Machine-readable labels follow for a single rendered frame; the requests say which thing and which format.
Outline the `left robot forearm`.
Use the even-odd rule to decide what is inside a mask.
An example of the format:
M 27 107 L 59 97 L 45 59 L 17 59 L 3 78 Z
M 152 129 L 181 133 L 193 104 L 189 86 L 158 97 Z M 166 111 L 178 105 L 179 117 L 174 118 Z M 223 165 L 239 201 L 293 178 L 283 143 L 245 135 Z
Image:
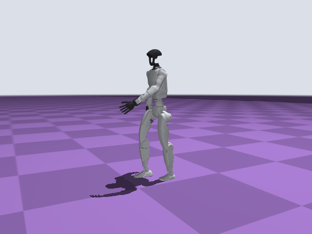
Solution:
M 156 92 L 156 90 L 157 90 L 156 86 L 154 86 L 154 85 L 151 86 L 151 88 L 148 91 L 146 91 L 146 93 L 144 93 L 143 95 L 139 96 L 139 98 L 136 99 L 135 102 L 137 104 L 139 104 L 139 103 L 145 101 L 146 99 L 151 98 L 153 96 L 153 94 Z

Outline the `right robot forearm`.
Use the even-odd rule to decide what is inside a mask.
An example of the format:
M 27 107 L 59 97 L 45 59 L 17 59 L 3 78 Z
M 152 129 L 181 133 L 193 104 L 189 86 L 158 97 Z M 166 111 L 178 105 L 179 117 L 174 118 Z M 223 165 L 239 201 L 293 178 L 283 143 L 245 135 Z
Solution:
M 152 101 L 153 101 L 152 97 L 147 99 L 146 106 L 149 107 L 149 110 L 151 110 L 151 108 L 152 108 Z

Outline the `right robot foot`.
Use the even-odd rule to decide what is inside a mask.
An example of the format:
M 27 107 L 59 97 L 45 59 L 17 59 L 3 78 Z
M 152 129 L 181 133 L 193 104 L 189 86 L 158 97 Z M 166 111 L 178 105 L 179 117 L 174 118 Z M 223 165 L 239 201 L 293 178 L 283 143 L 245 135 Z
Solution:
M 139 178 L 139 177 L 146 177 L 146 176 L 153 176 L 153 173 L 151 170 L 148 170 L 148 172 L 144 172 L 142 171 L 141 173 L 135 175 L 135 178 Z

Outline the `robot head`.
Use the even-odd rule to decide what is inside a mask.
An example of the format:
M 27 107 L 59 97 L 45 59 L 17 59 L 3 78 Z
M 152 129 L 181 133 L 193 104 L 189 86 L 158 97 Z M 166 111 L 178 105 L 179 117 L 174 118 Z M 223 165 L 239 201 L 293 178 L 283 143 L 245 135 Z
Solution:
M 162 53 L 157 50 L 157 49 L 153 49 L 153 50 L 150 50 L 148 53 L 147 53 L 147 56 L 149 57 L 149 63 L 151 66 L 154 66 L 152 70 L 156 69 L 155 67 L 160 67 L 160 65 L 158 63 L 155 63 L 155 59 L 157 58 L 157 56 L 161 56 Z M 153 58 L 153 61 L 151 63 L 151 58 Z

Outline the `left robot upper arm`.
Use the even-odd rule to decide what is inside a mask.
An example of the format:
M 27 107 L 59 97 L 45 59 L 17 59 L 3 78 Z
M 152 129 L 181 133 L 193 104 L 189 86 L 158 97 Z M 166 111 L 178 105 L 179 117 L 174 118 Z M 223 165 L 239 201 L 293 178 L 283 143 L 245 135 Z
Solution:
M 158 72 L 157 79 L 156 79 L 156 85 L 155 85 L 157 87 L 157 90 L 154 94 L 158 93 L 158 91 L 160 90 L 162 83 L 166 77 L 167 77 L 167 73 L 165 71 L 160 70 Z

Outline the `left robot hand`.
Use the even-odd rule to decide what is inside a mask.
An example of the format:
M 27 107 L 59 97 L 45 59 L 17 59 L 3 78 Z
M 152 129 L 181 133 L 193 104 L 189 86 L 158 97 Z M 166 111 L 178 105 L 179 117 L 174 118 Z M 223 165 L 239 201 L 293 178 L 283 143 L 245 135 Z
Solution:
M 126 113 L 128 113 L 130 110 L 132 110 L 132 109 L 134 108 L 134 106 L 137 106 L 137 105 L 141 104 L 141 103 L 137 104 L 137 103 L 135 102 L 136 99 L 138 99 L 138 98 L 135 98 L 133 101 L 123 101 L 123 102 L 121 102 L 121 103 L 126 103 L 126 104 L 123 105 L 123 106 L 120 106 L 119 108 L 122 108 L 122 107 L 124 107 L 124 106 L 126 106 L 126 107 L 124 107 L 124 108 L 122 108 L 122 109 L 120 109 L 120 110 L 123 110 L 123 109 L 127 108 L 127 109 L 125 109 L 124 111 L 122 111 L 122 113 L 125 112 L 125 111 L 127 111 L 127 110 L 129 109 L 127 112 L 124 113 L 124 114 L 126 114 Z

